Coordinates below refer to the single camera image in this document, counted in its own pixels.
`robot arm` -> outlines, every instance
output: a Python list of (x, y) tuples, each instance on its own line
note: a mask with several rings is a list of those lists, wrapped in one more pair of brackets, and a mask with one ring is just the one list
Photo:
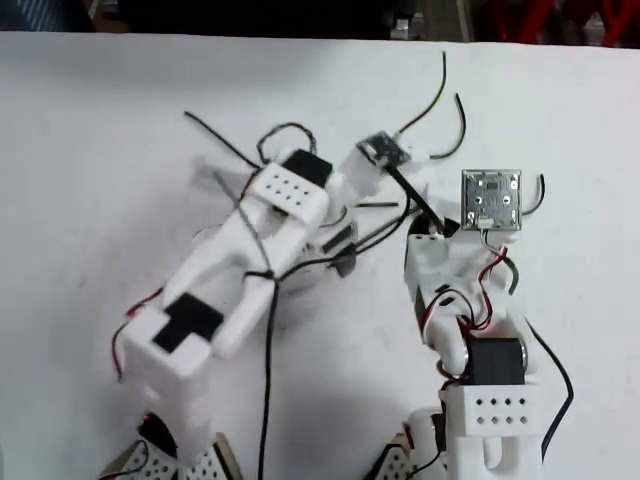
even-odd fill
[[(380, 136), (389, 138), (372, 138)], [(194, 464), (215, 435), (208, 367), (242, 345), (269, 307), (273, 279), (318, 238), (322, 244), (313, 250), (324, 257), (357, 234), (352, 228), (344, 236), (343, 224), (351, 220), (339, 215), (375, 193), (382, 177), (381, 165), (371, 161), (375, 147), (366, 155), (362, 150), (367, 142), (338, 169), (301, 150), (264, 167), (242, 211), (195, 248), (167, 282), (160, 304), (143, 307), (122, 331), (122, 380), (134, 401), (166, 424), (181, 462)]]
[[(417, 455), (444, 457), (436, 446), (441, 435), (448, 468), (416, 478), (540, 480), (545, 429), (532, 378), (540, 347), (504, 285), (481, 286), (475, 275), (461, 275), (452, 267), (451, 253), (450, 240), (409, 235), (405, 280), (422, 341), (438, 353), (442, 372), (450, 377), (440, 391), (442, 412), (410, 417)], [(492, 320), (488, 328), (470, 329), (462, 318), (473, 316), (470, 308), (483, 312), (483, 289), (491, 297)], [(432, 415), (444, 418), (435, 435)]]

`electrical wire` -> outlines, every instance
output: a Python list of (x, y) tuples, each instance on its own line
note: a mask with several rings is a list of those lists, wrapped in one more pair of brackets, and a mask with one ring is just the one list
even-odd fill
[(379, 237), (377, 240), (373, 241), (369, 245), (366, 245), (366, 246), (359, 245), (359, 248), (356, 247), (356, 255), (360, 255), (360, 254), (366, 252), (367, 250), (372, 249), (376, 245), (380, 245), (387, 238), (389, 238), (396, 231), (398, 231), (400, 226), (404, 223), (404, 221), (410, 215), (410, 213), (409, 213), (410, 211), (411, 211), (411, 199), (409, 198), (409, 195), (407, 195), (406, 202), (405, 202), (405, 205), (404, 205), (404, 210), (402, 211), (402, 213), (398, 217), (396, 223), (395, 224), (391, 224), (392, 228), (387, 233), (385, 233), (384, 235), (382, 235), (381, 237)]
[(260, 451), (258, 453), (258, 479), (264, 478), (264, 457), (267, 450), (267, 432), (269, 430), (269, 410), (271, 404), (271, 348), (273, 344), (273, 326), (276, 318), (276, 308), (278, 307), (278, 298), (280, 294), (280, 282), (275, 282), (273, 289), (273, 298), (271, 299), (271, 307), (269, 308), (269, 317), (267, 319), (267, 338), (264, 350), (264, 402), (262, 409), (262, 428), (260, 430)]
[(120, 364), (120, 359), (118, 358), (118, 351), (116, 349), (116, 344), (118, 342), (118, 337), (120, 336), (120, 333), (122, 333), (122, 330), (124, 330), (124, 327), (126, 327), (129, 324), (129, 321), (133, 317), (135, 317), (136, 313), (138, 313), (138, 310), (140, 310), (142, 307), (144, 307), (151, 300), (153, 300), (156, 297), (158, 297), (162, 293), (163, 290), (164, 290), (164, 287), (158, 288), (151, 295), (143, 298), (142, 300), (139, 300), (135, 305), (133, 305), (131, 308), (129, 308), (125, 312), (125, 316), (127, 317), (127, 320), (122, 325), (120, 325), (115, 332), (113, 332), (113, 335), (111, 337), (111, 360), (113, 361), (113, 368), (116, 371), (116, 376), (118, 377), (118, 382), (122, 381), (122, 373), (123, 373), (122, 372), (122, 365)]
[(542, 173), (538, 175), (538, 188), (540, 191), (540, 195), (538, 196), (538, 201), (529, 210), (525, 210), (524, 212), (522, 212), (523, 217), (526, 217), (528, 215), (531, 215), (532, 213), (535, 213), (540, 208), (540, 205), (542, 205), (542, 202), (544, 202), (544, 195), (546, 193), (547, 188), (544, 184), (544, 175)]
[(482, 246), (493, 253), (496, 257), (501, 255), (500, 249), (489, 243), (489, 230), (480, 230), (480, 241)]
[(132, 470), (126, 470), (126, 471), (122, 471), (122, 472), (111, 472), (111, 473), (105, 473), (103, 475), (100, 475), (98, 477), (98, 480), (111, 480), (113, 478), (118, 478), (118, 477), (123, 477), (125, 475), (131, 475), (133, 473), (138, 473), (141, 472), (144, 467), (147, 466), (147, 463), (149, 463), (149, 445), (147, 445), (147, 442), (145, 442), (144, 440), (138, 440), (135, 443), (135, 448), (138, 448), (138, 445), (142, 445), (144, 447), (144, 461), (137, 466), (136, 468), (132, 469)]
[(262, 258), (264, 258), (264, 263), (266, 264), (269, 270), (272, 270), (271, 262), (269, 261), (269, 255), (267, 255), (267, 250), (264, 248), (264, 244), (262, 243), (262, 240), (260, 240), (260, 235), (258, 235), (257, 230), (249, 220), (249, 217), (247, 216), (247, 212), (245, 212), (244, 208), (242, 208), (242, 205), (240, 205), (240, 199), (234, 195), (233, 190), (229, 188), (229, 185), (227, 185), (227, 182), (224, 181), (224, 179), (218, 172), (213, 172), (213, 179), (218, 183), (218, 185), (220, 185), (220, 188), (222, 188), (222, 191), (224, 192), (224, 194), (227, 197), (229, 197), (229, 199), (233, 202), (234, 208), (238, 211), (238, 214), (242, 218), (242, 221), (245, 223), (245, 225), (247, 226), (247, 228), (251, 233), (251, 236), (256, 241), (256, 245), (258, 246), (258, 249), (262, 254)]
[(516, 267), (514, 261), (506, 255), (503, 262), (507, 267), (509, 267), (509, 270), (511, 270), (511, 285), (509, 285), (509, 295), (513, 295), (518, 288), (518, 283), (520, 283), (520, 271), (518, 270), (518, 267)]
[(251, 168), (254, 168), (254, 169), (259, 169), (260, 168), (260, 165), (258, 165), (257, 163), (253, 162), (252, 160), (250, 160), (249, 157), (247, 157), (244, 153), (242, 153), (240, 150), (238, 150), (236, 147), (234, 147), (231, 144), (231, 142), (229, 142), (229, 140), (224, 138), (222, 135), (220, 135), (218, 132), (216, 132), (212, 127), (207, 125), (204, 120), (202, 120), (201, 118), (197, 117), (193, 113), (191, 113), (189, 111), (186, 111), (186, 110), (185, 110), (184, 114), (187, 117), (189, 117), (190, 119), (194, 120), (199, 125), (201, 125), (211, 135), (213, 135), (218, 140), (220, 140), (229, 150), (231, 150), (233, 153), (235, 153), (238, 156), (238, 158), (240, 158), (242, 161), (244, 161), (244, 163), (249, 165)]
[(233, 202), (235, 209), (240, 214), (242, 221), (246, 225), (247, 229), (251, 233), (251, 236), (256, 242), (258, 249), (260, 250), (262, 256), (264, 257), (264, 262), (267, 266), (268, 272), (262, 275), (264, 278), (269, 278), (274, 282), (273, 288), (273, 296), (271, 298), (271, 307), (269, 308), (269, 317), (267, 320), (267, 334), (266, 334), (266, 344), (265, 344), (265, 361), (264, 361), (264, 369), (265, 369), (265, 389), (264, 389), (264, 404), (262, 410), (262, 428), (260, 431), (260, 450), (258, 454), (258, 479), (262, 480), (264, 478), (264, 457), (266, 452), (267, 445), (267, 432), (269, 428), (269, 409), (270, 409), (270, 401), (271, 401), (271, 345), (273, 340), (273, 326), (275, 322), (275, 314), (276, 308), (278, 305), (278, 297), (280, 293), (280, 280), (273, 276), (273, 269), (271, 268), (271, 262), (269, 261), (269, 256), (267, 255), (267, 251), (260, 239), (260, 235), (257, 230), (249, 220), (247, 213), (240, 205), (240, 199), (237, 198), (233, 191), (229, 188), (229, 186), (225, 183), (224, 179), (215, 172), (213, 174), (214, 179), (220, 187), (224, 194), (229, 197), (229, 199)]
[(438, 103), (438, 100), (440, 100), (440, 96), (442, 95), (442, 92), (444, 90), (444, 86), (446, 85), (446, 83), (447, 83), (447, 52), (442, 52), (442, 81), (440, 83), (440, 88), (438, 89), (436, 96), (433, 98), (433, 100), (431, 101), (431, 103), (427, 108), (425, 108), (422, 112), (416, 115), (413, 119), (409, 120), (409, 122), (407, 122), (405, 125), (400, 127), (400, 129), (394, 135), (394, 138), (396, 140), (400, 138), (400, 136), (404, 132), (406, 132), (409, 128), (411, 128), (417, 122), (422, 120), (433, 109), (433, 107), (435, 107), (436, 103)]
[(460, 100), (460, 95), (456, 93), (455, 95), (456, 106), (458, 107), (458, 114), (460, 115), (460, 136), (458, 137), (458, 141), (454, 145), (454, 147), (446, 153), (439, 153), (436, 155), (430, 155), (429, 159), (431, 160), (443, 160), (445, 158), (449, 158), (454, 153), (458, 151), (462, 142), (464, 142), (465, 137), (467, 136), (467, 116), (464, 113), (464, 107), (462, 106), (462, 100)]
[[(504, 255), (503, 262), (511, 270), (512, 279), (511, 279), (511, 285), (509, 286), (509, 295), (513, 295), (515, 293), (516, 289), (518, 288), (518, 283), (520, 282), (520, 272), (519, 272), (518, 267), (516, 266), (515, 262), (513, 260), (511, 260), (511, 258), (509, 258), (506, 254)], [(547, 343), (540, 336), (540, 334), (535, 330), (535, 328), (533, 328), (533, 326), (531, 325), (529, 320), (527, 320), (527, 325), (531, 329), (531, 333), (533, 334), (535, 339), (538, 341), (540, 346), (542, 346), (544, 351), (547, 353), (547, 355), (549, 355), (549, 357), (551, 358), (551, 360), (555, 364), (555, 366), (558, 369), (558, 371), (560, 372), (560, 375), (562, 376), (562, 379), (564, 380), (564, 384), (565, 384), (565, 386), (567, 388), (567, 398), (563, 402), (562, 406), (560, 407), (560, 410), (558, 410), (558, 413), (554, 417), (551, 425), (547, 429), (547, 432), (546, 432), (546, 434), (545, 434), (545, 436), (544, 436), (544, 438), (542, 440), (541, 451), (542, 451), (542, 460), (544, 461), (544, 459), (545, 459), (545, 457), (547, 455), (547, 450), (549, 449), (549, 445), (551, 443), (551, 440), (553, 439), (556, 431), (558, 430), (558, 427), (562, 423), (562, 420), (564, 419), (565, 415), (567, 414), (567, 411), (571, 407), (571, 404), (573, 403), (575, 394), (574, 394), (574, 391), (573, 391), (573, 384), (571, 383), (571, 378), (569, 377), (569, 374), (567, 373), (566, 369), (562, 365), (562, 362), (560, 361), (560, 359), (556, 356), (556, 354), (553, 352), (553, 350), (551, 350), (551, 347), (549, 347), (549, 345), (547, 345)]]
[(415, 477), (417, 474), (419, 474), (420, 472), (425, 471), (427, 468), (429, 468), (431, 465), (433, 465), (434, 463), (436, 463), (438, 461), (438, 458), (440, 458), (440, 451), (438, 451), (438, 453), (436, 453), (436, 456), (433, 457), (433, 459), (429, 460), (427, 463), (425, 463), (424, 465), (422, 465), (420, 468), (415, 469), (413, 472), (411, 472), (409, 475), (406, 476), (406, 479), (409, 480), (410, 478)]
[(436, 226), (436, 230), (438, 231), (438, 233), (444, 233), (444, 224), (442, 223), (442, 220), (440, 220), (440, 217), (436, 215), (436, 213), (429, 206), (426, 200), (422, 198), (422, 195), (420, 195), (415, 188), (413, 188), (413, 185), (409, 183), (405, 176), (400, 173), (400, 170), (390, 165), (384, 167), (384, 170), (389, 175), (391, 175), (391, 177), (398, 183), (398, 185), (400, 185), (400, 187), (402, 187), (402, 189), (411, 198), (411, 200), (416, 202), (416, 205), (420, 207), (425, 216), (431, 221), (431, 223)]
[(296, 128), (304, 133), (309, 139), (309, 152), (315, 155), (317, 153), (317, 142), (316, 137), (314, 137), (313, 132), (309, 130), (307, 127), (297, 122), (286, 122), (281, 123), (280, 125), (276, 125), (271, 130), (269, 130), (265, 135), (263, 135), (256, 145), (256, 149), (258, 150), (258, 155), (260, 156), (260, 161), (265, 165), (269, 163), (269, 159), (264, 154), (264, 144), (265, 142), (273, 137), (276, 133), (284, 130), (285, 128)]
[(469, 309), (469, 316), (471, 317), (471, 325), (472, 325), (472, 326), (469, 326), (469, 329), (475, 329), (475, 318), (476, 317), (475, 317), (475, 313), (473, 311), (473, 307), (471, 306), (471, 302), (469, 301), (469, 299), (460, 290), (456, 290), (455, 288), (447, 288), (446, 290), (442, 290), (435, 297), (433, 297), (433, 299), (431, 300), (431, 302), (429, 302), (429, 305), (425, 309), (425, 313), (424, 313), (424, 315), (422, 317), (422, 321), (418, 324), (418, 326), (420, 327), (420, 333), (422, 335), (422, 340), (423, 341), (426, 342), (427, 325), (429, 323), (429, 319), (431, 318), (431, 314), (433, 313), (433, 309), (436, 306), (436, 302), (440, 298), (444, 297), (445, 295), (447, 295), (449, 293), (455, 293), (460, 298), (462, 298), (462, 300), (467, 304), (467, 308)]
[(392, 208), (398, 205), (398, 202), (362, 202), (356, 204), (356, 208)]
[(567, 414), (569, 407), (571, 407), (571, 404), (573, 403), (574, 391), (573, 391), (573, 384), (571, 383), (571, 378), (569, 377), (569, 374), (565, 370), (564, 365), (562, 365), (562, 362), (560, 361), (560, 359), (556, 356), (553, 350), (551, 350), (551, 347), (547, 345), (547, 343), (543, 340), (543, 338), (535, 330), (535, 328), (533, 328), (531, 323), (529, 323), (529, 320), (527, 320), (527, 325), (529, 325), (529, 328), (531, 329), (531, 333), (533, 333), (533, 336), (536, 338), (538, 343), (542, 346), (544, 351), (547, 352), (547, 355), (549, 355), (549, 357), (557, 367), (558, 371), (560, 372), (560, 375), (562, 375), (564, 384), (567, 387), (567, 398), (562, 403), (560, 410), (558, 410), (558, 413), (554, 417), (553, 422), (551, 422), (551, 425), (549, 426), (547, 433), (542, 439), (541, 450), (542, 450), (542, 461), (544, 461), (545, 457), (547, 456), (547, 450), (549, 449), (549, 444), (551, 443), (551, 440), (553, 440), (553, 436), (555, 435), (556, 431), (558, 430), (558, 427), (562, 423), (564, 416)]
[[(262, 241), (260, 240), (260, 236), (258, 235), (257, 231), (255, 230), (255, 228), (253, 227), (253, 225), (249, 221), (248, 216), (246, 215), (246, 213), (242, 209), (242, 206), (240, 205), (240, 200), (235, 197), (235, 195), (233, 194), (231, 189), (226, 185), (224, 180), (220, 177), (219, 174), (217, 174), (217, 172), (214, 173), (214, 179), (220, 184), (220, 187), (222, 188), (222, 190), (225, 193), (225, 195), (227, 197), (229, 197), (232, 200), (232, 202), (234, 203), (235, 208), (240, 213), (240, 215), (242, 217), (242, 220), (245, 223), (245, 225), (247, 226), (247, 228), (251, 231), (252, 236), (254, 237), (254, 239), (255, 239), (260, 251), (262, 252), (262, 254), (264, 256), (265, 263), (267, 264), (269, 272), (271, 273), (271, 277), (269, 277), (267, 275), (262, 275), (262, 276), (264, 276), (265, 278), (271, 278), (273, 280), (273, 282), (274, 282), (273, 297), (272, 297), (272, 300), (271, 300), (271, 307), (269, 308), (269, 315), (268, 315), (268, 319), (267, 319), (267, 333), (266, 333), (266, 344), (265, 344), (265, 393), (264, 393), (263, 413), (262, 413), (262, 428), (261, 428), (261, 431), (260, 431), (260, 449), (259, 449), (259, 454), (258, 454), (258, 479), (262, 480), (264, 478), (264, 459), (265, 459), (265, 453), (266, 453), (267, 433), (268, 433), (268, 427), (269, 427), (269, 411), (270, 411), (270, 401), (271, 401), (271, 373), (272, 373), (271, 372), (271, 356), (272, 356), (271, 353), (272, 353), (272, 343), (273, 343), (273, 329), (274, 329), (274, 324), (275, 324), (275, 315), (276, 315), (276, 310), (277, 310), (277, 305), (278, 305), (278, 298), (279, 298), (279, 293), (280, 293), (280, 284), (287, 277), (293, 275), (295, 272), (297, 272), (301, 268), (304, 268), (304, 267), (309, 266), (309, 265), (314, 265), (314, 264), (330, 263), (330, 262), (335, 261), (336, 259), (340, 259), (342, 257), (340, 255), (336, 255), (336, 256), (328, 257), (328, 258), (321, 258), (321, 259), (309, 260), (309, 261), (306, 261), (306, 262), (301, 262), (301, 263), (291, 267), (284, 274), (282, 274), (279, 278), (273, 277), (273, 271), (272, 271), (272, 268), (271, 268), (271, 264), (269, 262), (269, 258), (268, 258), (267, 254), (266, 254), (266, 250), (264, 248), (264, 245), (262, 244)], [(346, 258), (346, 257), (352, 256), (352, 255), (355, 255), (355, 256), (360, 255), (361, 253), (364, 253), (365, 251), (367, 251), (367, 250), (373, 248), (374, 246), (380, 244), (384, 239), (388, 238), (393, 232), (395, 232), (400, 227), (400, 225), (402, 225), (403, 221), (407, 218), (407, 216), (409, 215), (409, 212), (410, 212), (410, 206), (411, 206), (411, 202), (410, 202), (410, 199), (409, 199), (409, 197), (407, 195), (407, 202), (406, 202), (406, 205), (405, 205), (405, 210), (398, 217), (398, 219), (396, 221), (396, 224), (393, 225), (393, 228), (390, 230), (390, 232), (387, 232), (387, 234), (385, 234), (381, 238), (375, 240), (372, 244), (367, 245), (365, 247), (361, 247), (359, 250), (356, 250), (355, 253), (350, 254), (350, 255), (345, 255), (344, 257)]]
[(477, 280), (478, 280), (478, 283), (480, 284), (480, 289), (482, 291), (482, 299), (484, 300), (485, 310), (487, 313), (486, 313), (485, 319), (479, 325), (476, 325), (475, 327), (476, 330), (485, 330), (489, 328), (489, 326), (491, 325), (492, 317), (493, 317), (493, 305), (491, 304), (491, 298), (489, 298), (489, 294), (484, 288), (482, 281), (484, 280), (484, 277), (487, 275), (488, 272), (490, 272), (496, 265), (504, 261), (505, 257), (507, 256), (507, 252), (508, 252), (507, 247), (503, 247), (500, 254), (496, 256), (494, 260), (492, 260), (488, 265), (486, 265), (478, 273)]

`white table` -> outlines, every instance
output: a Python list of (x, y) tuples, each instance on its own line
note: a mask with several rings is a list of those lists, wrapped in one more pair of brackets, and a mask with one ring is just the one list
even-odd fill
[[(255, 157), (297, 120), (319, 152), (399, 124), (449, 82), (407, 134), (415, 158), (459, 153), (411, 177), (455, 191), (465, 167), (522, 168), (548, 194), (512, 248), (517, 294), (563, 359), (577, 400), (546, 477), (632, 478), (640, 430), (637, 272), (640, 55), (631, 51), (187, 37), (0, 34), (0, 443), (5, 478), (92, 478), (133, 437), (109, 358), (123, 311), (184, 258), (229, 204), (191, 184), (193, 158), (236, 160), (191, 109)], [(282, 137), (278, 142), (298, 141)], [(385, 184), (381, 198), (400, 198)], [(533, 191), (528, 190), (529, 198)], [(363, 212), (363, 229), (382, 214)], [(273, 479), (360, 478), (441, 379), (402, 279), (404, 235), (284, 300), (274, 340), (266, 469)], [(264, 323), (213, 372), (211, 407), (255, 478)], [(548, 418), (564, 399), (545, 363)]]

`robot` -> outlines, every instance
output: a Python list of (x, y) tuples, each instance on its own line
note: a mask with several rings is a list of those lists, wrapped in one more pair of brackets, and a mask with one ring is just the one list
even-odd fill
[[(133, 401), (153, 412), (140, 433), (147, 440), (152, 431), (163, 438), (137, 444), (122, 471), (141, 471), (136, 460), (139, 465), (144, 457), (146, 464), (153, 457), (155, 465), (168, 466), (158, 467), (156, 478), (176, 478), (181, 465), (196, 472), (214, 468), (214, 459), (221, 472), (215, 478), (239, 478), (231, 472), (239, 472), (231, 468), (233, 459), (223, 455), (226, 443), (218, 438), (212, 446), (207, 371), (233, 355), (273, 306), (279, 279), (295, 275), (289, 283), (308, 288), (326, 271), (327, 258), (341, 276), (355, 268), (352, 208), (390, 174), (408, 195), (404, 217), (409, 198), (421, 208), (407, 238), (405, 281), (418, 331), (439, 354), (438, 370), (447, 381), (441, 407), (411, 414), (405, 444), (390, 444), (367, 478), (542, 478), (545, 429), (533, 381), (540, 346), (507, 292), (506, 278), (487, 280), (508, 261), (507, 248), (491, 247), (487, 232), (499, 230), (508, 239), (520, 229), (520, 172), (463, 172), (462, 208), (433, 198), (440, 213), (435, 215), (397, 169), (408, 160), (381, 132), (359, 142), (339, 166), (288, 150), (255, 176), (220, 230), (158, 292), (159, 302), (142, 305), (121, 331), (121, 381)], [(470, 275), (473, 266), (454, 261), (454, 240), (478, 234), (490, 257)], [(294, 267), (300, 261), (304, 268)], [(158, 419), (161, 434), (153, 427)], [(100, 478), (116, 478), (109, 475)]]

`circuit board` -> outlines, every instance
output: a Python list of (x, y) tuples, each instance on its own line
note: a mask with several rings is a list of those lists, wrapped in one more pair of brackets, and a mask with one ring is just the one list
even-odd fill
[(462, 229), (522, 228), (520, 170), (462, 171)]

